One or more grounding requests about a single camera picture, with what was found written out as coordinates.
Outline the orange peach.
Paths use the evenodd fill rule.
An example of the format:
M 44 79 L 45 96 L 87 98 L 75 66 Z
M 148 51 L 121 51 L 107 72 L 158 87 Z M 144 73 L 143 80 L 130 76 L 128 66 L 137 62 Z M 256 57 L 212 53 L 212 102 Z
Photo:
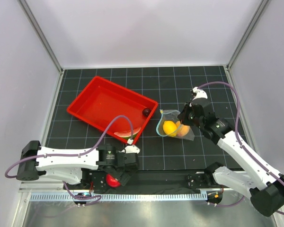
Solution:
M 176 122 L 176 126 L 177 126 L 177 133 L 176 135 L 178 137 L 184 137 L 186 136 L 189 131 L 190 131 L 190 126 L 187 126 L 187 125 L 183 125 L 180 123 L 180 121 L 177 121 Z

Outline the red apple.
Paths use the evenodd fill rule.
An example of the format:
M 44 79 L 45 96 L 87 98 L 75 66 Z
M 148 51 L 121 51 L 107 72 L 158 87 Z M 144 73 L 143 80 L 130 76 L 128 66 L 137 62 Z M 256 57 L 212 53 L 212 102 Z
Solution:
M 113 188 L 121 186 L 120 182 L 116 178 L 112 177 L 110 174 L 106 175 L 106 183 Z

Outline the clear zip top bag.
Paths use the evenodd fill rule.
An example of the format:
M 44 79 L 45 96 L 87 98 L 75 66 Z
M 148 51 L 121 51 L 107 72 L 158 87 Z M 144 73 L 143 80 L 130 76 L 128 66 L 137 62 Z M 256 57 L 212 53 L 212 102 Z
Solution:
M 190 126 L 183 125 L 178 119 L 178 110 L 160 109 L 160 120 L 156 126 L 156 133 L 161 137 L 171 137 L 176 139 L 195 139 L 195 134 Z

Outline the yellow lemon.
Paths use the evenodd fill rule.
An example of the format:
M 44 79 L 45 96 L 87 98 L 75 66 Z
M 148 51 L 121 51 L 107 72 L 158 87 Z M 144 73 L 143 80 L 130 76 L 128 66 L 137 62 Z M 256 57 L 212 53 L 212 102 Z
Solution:
M 173 121 L 165 121 L 163 123 L 163 131 L 169 137 L 175 137 L 177 133 L 177 126 Z

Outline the red plastic tray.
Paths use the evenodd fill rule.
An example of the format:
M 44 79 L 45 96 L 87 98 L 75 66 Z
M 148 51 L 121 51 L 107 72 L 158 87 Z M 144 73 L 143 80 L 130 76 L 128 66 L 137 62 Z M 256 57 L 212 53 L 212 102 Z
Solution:
M 141 127 L 133 139 L 135 144 L 157 107 L 157 101 L 95 76 L 68 106 L 67 112 L 100 131 L 104 131 L 114 118 L 124 115 L 133 129 Z M 144 108 L 151 109 L 148 117 L 142 114 Z

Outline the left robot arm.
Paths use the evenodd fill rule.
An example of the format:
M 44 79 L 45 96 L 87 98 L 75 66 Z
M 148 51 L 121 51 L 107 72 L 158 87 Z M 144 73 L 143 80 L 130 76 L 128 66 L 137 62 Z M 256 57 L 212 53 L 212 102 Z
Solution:
M 35 181 L 40 177 L 64 181 L 80 189 L 90 186 L 90 176 L 84 171 L 102 171 L 126 185 L 138 171 L 136 145 L 126 145 L 118 150 L 112 145 L 98 145 L 85 149 L 58 149 L 41 146 L 37 140 L 30 141 L 21 152 L 16 179 Z

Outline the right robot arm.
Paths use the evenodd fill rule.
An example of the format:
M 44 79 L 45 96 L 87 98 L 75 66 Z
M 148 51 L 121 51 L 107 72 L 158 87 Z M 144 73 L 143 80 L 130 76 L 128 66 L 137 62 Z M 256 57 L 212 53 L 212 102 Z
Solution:
M 208 187 L 227 186 L 250 199 L 253 207 L 269 217 L 284 206 L 284 174 L 269 165 L 251 147 L 236 135 L 223 118 L 217 118 L 206 97 L 194 97 L 178 115 L 180 122 L 196 126 L 205 138 L 226 151 L 247 173 L 231 171 L 220 163 L 205 169 L 204 183 Z

